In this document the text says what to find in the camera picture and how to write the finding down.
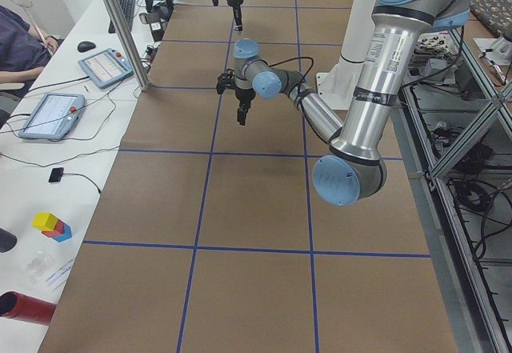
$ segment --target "black mouse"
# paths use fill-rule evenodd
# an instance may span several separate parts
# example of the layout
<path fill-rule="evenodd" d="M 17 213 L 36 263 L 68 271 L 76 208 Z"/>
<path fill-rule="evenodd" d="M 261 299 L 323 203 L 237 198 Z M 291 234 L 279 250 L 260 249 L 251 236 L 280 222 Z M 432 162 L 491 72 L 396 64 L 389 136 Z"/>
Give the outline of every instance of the black mouse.
<path fill-rule="evenodd" d="M 78 44 L 77 46 L 77 50 L 80 52 L 80 53 L 84 53 L 88 50 L 91 50 L 91 49 L 94 49 L 96 47 L 96 44 L 94 42 L 91 42 L 91 41 L 82 41 Z"/>

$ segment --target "person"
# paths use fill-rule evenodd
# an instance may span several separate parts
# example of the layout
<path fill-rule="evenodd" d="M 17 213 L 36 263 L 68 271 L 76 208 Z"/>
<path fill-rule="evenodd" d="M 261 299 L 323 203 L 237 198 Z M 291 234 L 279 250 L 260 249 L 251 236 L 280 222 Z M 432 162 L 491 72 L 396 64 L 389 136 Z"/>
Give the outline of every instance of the person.
<path fill-rule="evenodd" d="M 10 94 L 23 97 L 50 61 L 48 48 L 53 53 L 58 49 L 54 37 L 44 31 L 42 35 L 44 41 L 34 26 L 0 5 L 0 83 L 25 84 L 20 90 L 10 90 Z"/>

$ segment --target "black cylinder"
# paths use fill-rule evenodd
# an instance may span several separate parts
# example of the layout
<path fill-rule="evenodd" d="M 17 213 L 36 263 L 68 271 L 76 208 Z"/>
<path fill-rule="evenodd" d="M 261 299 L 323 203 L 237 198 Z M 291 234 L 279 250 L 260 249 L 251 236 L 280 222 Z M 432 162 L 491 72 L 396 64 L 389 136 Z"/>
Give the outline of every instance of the black cylinder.
<path fill-rule="evenodd" d="M 6 251 L 10 251 L 18 239 L 15 235 L 9 233 L 8 231 L 4 231 L 0 227 L 0 253 L 5 253 Z"/>

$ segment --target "white tablet with blue frame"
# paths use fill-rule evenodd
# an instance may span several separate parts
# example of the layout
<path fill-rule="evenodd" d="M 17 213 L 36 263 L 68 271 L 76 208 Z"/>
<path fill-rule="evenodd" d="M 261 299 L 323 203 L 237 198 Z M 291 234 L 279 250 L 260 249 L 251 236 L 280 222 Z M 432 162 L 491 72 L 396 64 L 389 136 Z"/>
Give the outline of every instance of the white tablet with blue frame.
<path fill-rule="evenodd" d="M 105 49 L 80 59 L 78 65 L 100 89 L 114 85 L 134 73 L 130 62 L 114 49 Z"/>
<path fill-rule="evenodd" d="M 18 136 L 24 139 L 62 139 L 76 125 L 85 107 L 81 94 L 46 93 Z"/>

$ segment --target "keyboard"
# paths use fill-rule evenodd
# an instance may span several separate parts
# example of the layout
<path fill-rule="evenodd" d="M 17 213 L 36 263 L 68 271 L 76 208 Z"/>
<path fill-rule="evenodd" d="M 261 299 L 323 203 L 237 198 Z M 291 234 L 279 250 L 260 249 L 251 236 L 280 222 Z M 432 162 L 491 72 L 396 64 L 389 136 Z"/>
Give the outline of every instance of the keyboard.
<path fill-rule="evenodd" d="M 131 27 L 134 25 L 134 12 L 135 12 L 135 3 L 136 0 L 118 0 L 119 5 L 121 6 L 122 13 L 126 18 L 126 22 L 128 22 L 128 28 L 131 31 Z M 114 23 L 110 21 L 109 25 L 109 33 L 115 33 Z"/>

